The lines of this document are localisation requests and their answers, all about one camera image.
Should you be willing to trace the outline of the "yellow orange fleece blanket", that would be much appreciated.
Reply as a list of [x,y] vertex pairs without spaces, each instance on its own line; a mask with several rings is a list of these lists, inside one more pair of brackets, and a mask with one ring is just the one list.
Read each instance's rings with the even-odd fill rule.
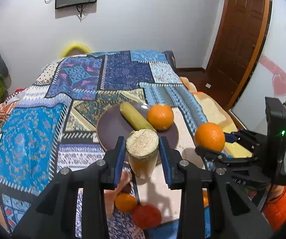
[[[183,85],[187,88],[191,94],[193,94],[196,101],[202,107],[202,111],[205,114],[209,122],[213,122],[221,127],[226,133],[232,133],[238,131],[234,121],[230,115],[209,95],[204,92],[197,91],[195,85],[191,83],[186,77],[180,77]],[[251,157],[252,153],[243,146],[234,143],[225,143],[224,147],[228,155],[234,158]]]

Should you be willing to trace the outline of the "blue patchwork bedspread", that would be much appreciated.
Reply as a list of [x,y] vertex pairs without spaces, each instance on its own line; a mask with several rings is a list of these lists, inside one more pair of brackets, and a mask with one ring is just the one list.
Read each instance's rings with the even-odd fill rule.
[[97,122],[124,101],[166,104],[187,152],[207,118],[166,56],[154,50],[96,52],[48,64],[35,83],[11,96],[0,130],[0,208],[13,232],[55,174],[79,170],[104,156]]

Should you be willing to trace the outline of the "orange jacket sleeve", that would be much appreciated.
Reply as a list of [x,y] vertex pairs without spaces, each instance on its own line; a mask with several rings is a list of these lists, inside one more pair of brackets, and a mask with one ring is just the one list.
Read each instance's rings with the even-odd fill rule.
[[272,187],[262,212],[273,231],[277,231],[286,221],[286,186]]

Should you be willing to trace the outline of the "dark purple round plate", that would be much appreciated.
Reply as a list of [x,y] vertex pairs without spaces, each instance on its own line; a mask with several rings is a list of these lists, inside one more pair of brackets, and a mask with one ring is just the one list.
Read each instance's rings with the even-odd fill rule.
[[[97,122],[97,138],[105,151],[114,149],[119,136],[127,139],[134,130],[132,125],[120,112],[120,105],[106,110]],[[167,138],[170,148],[175,149],[179,142],[179,132],[176,124],[165,131],[157,131],[159,137]]]

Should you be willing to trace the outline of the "yellow plush toy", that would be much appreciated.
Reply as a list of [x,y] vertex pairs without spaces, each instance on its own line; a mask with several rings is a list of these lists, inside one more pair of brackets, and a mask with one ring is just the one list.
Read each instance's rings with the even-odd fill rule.
[[60,57],[68,57],[73,51],[80,51],[81,53],[92,53],[91,49],[79,42],[72,42],[64,47]]

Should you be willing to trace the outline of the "thick sugarcane stump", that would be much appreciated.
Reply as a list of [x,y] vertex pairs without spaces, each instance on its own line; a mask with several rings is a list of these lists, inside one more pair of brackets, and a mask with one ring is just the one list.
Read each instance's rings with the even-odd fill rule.
[[159,155],[159,137],[151,129],[132,131],[126,139],[126,152],[134,174],[149,179]]

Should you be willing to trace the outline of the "red tomato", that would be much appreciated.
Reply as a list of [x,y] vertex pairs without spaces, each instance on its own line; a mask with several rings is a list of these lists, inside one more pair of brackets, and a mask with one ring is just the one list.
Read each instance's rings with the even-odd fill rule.
[[153,205],[138,205],[132,212],[132,221],[141,229],[151,229],[161,224],[162,216]]

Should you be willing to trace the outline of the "large orange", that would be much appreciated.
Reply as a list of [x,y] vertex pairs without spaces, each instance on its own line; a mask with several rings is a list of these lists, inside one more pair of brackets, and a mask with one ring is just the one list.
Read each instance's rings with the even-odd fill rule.
[[215,123],[203,123],[195,131],[194,142],[196,147],[200,146],[216,152],[222,152],[225,141],[223,130]]
[[157,131],[165,131],[174,123],[174,113],[168,105],[155,104],[148,110],[147,120]]

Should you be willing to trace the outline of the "pink pomelo segment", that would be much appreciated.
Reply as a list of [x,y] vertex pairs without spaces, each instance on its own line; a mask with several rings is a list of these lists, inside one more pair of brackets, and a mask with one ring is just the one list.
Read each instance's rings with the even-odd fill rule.
[[128,170],[123,170],[121,179],[118,186],[114,190],[104,191],[104,204],[107,218],[111,218],[114,212],[114,201],[121,191],[127,186],[132,180],[132,174]]

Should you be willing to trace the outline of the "dark bag behind bed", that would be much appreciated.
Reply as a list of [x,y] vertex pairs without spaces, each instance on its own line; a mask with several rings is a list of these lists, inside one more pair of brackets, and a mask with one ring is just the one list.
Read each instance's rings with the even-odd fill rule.
[[166,56],[166,59],[168,61],[168,63],[170,64],[171,68],[173,69],[173,71],[176,71],[176,61],[175,61],[175,56],[173,51],[163,51],[163,54]]

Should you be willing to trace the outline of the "yellow sugarcane piece on plate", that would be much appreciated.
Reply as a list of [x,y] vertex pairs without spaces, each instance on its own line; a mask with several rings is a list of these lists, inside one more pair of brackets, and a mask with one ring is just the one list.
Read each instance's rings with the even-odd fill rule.
[[141,113],[129,102],[123,102],[120,104],[120,112],[136,131],[141,129],[156,131],[154,127],[141,115]]

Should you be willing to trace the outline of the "brown wooden door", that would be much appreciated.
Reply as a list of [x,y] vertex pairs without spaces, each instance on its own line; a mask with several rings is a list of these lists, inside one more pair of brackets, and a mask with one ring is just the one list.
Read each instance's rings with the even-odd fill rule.
[[268,0],[225,0],[214,47],[206,68],[209,94],[230,109],[243,89],[265,29]]

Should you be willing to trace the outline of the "small mandarin orange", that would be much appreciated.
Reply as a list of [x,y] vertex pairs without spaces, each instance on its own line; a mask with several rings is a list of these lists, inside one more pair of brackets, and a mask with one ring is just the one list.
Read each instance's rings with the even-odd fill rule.
[[116,208],[119,211],[124,212],[124,213],[132,212],[138,204],[134,196],[130,194],[126,194],[126,193],[120,193],[116,197],[114,203],[115,203]]

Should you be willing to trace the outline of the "large orange on plate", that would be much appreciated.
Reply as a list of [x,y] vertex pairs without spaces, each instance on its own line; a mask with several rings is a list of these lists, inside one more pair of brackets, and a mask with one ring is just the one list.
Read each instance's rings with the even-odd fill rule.
[[168,105],[155,104],[148,110],[147,120],[157,131],[165,131],[174,123],[174,113]]

